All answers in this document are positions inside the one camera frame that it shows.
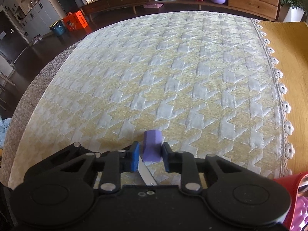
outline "metal screw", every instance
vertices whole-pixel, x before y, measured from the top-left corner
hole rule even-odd
[[[201,186],[198,183],[190,182],[185,185],[185,188],[191,191],[198,191]]]
[[[102,184],[100,188],[105,191],[114,191],[116,189],[116,185],[114,185],[113,183],[107,182],[107,183]]]
[[[154,194],[155,194],[155,192],[152,191],[152,190],[147,191],[147,195],[154,195]]]
[[[74,142],[74,147],[80,147],[80,142]]]
[[[146,194],[145,192],[139,192],[138,195],[141,196],[141,197],[144,197],[144,196],[146,196],[147,194]]]

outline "dark wooden floor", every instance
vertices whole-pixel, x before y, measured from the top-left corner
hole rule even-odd
[[[187,10],[198,10],[198,6],[186,5],[186,4],[165,4],[161,8],[143,8],[141,6],[136,7],[137,14],[133,14],[132,8],[123,8],[112,10],[108,12],[98,13],[94,15],[93,22],[89,23],[89,26],[85,29],[80,29],[72,32],[65,32],[62,36],[56,37],[51,35],[45,37],[39,43],[28,47],[14,65],[15,72],[11,79],[16,84],[12,86],[7,84],[5,86],[6,91],[0,94],[0,98],[5,100],[8,104],[1,104],[7,108],[4,110],[0,108],[0,114],[3,119],[12,117],[14,110],[21,99],[22,95],[26,91],[27,87],[37,76],[37,74],[58,54],[67,49],[74,43],[82,40],[86,35],[100,28],[106,27],[110,24],[117,23],[119,21],[144,16],[155,13],[166,13],[175,11],[187,11]],[[241,16],[252,17],[252,15],[236,12],[226,11],[223,8],[207,7],[203,6],[204,11],[214,11],[222,13],[234,13]]]

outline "lace trim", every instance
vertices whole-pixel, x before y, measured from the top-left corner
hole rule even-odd
[[[286,176],[292,174],[292,171],[287,168],[287,161],[288,159],[292,159],[295,153],[293,145],[288,142],[288,136],[292,135],[292,132],[294,130],[294,127],[292,126],[291,122],[286,119],[286,114],[290,113],[291,107],[287,101],[283,100],[283,95],[288,92],[288,89],[283,83],[279,82],[279,79],[283,77],[283,73],[279,69],[275,68],[275,65],[277,65],[279,61],[275,57],[271,56],[275,51],[271,47],[267,46],[268,44],[270,44],[270,41],[265,38],[266,33],[261,31],[263,27],[259,24],[260,20],[253,18],[251,20],[256,28],[256,31],[258,32],[260,40],[262,41],[263,47],[265,49],[266,56],[270,64],[269,66],[273,75],[273,80],[275,82],[276,92],[278,94],[279,113],[283,135],[281,140],[282,159],[279,176]]]

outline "houndstooth pattern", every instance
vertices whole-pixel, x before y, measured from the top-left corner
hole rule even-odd
[[[279,96],[248,18],[211,12],[156,14],[88,35],[48,86],[21,139],[9,185],[79,141],[105,152],[161,130],[173,150],[215,153],[266,177],[281,171]],[[178,184],[162,162],[160,184]],[[136,174],[124,183],[139,183]]]

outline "drawer handle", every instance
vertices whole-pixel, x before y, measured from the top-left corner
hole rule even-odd
[[[260,8],[260,6],[259,6],[259,5],[255,5],[255,4],[250,3],[250,2],[248,2],[247,4],[248,4],[248,5],[250,5],[250,6],[256,7],[256,8]]]

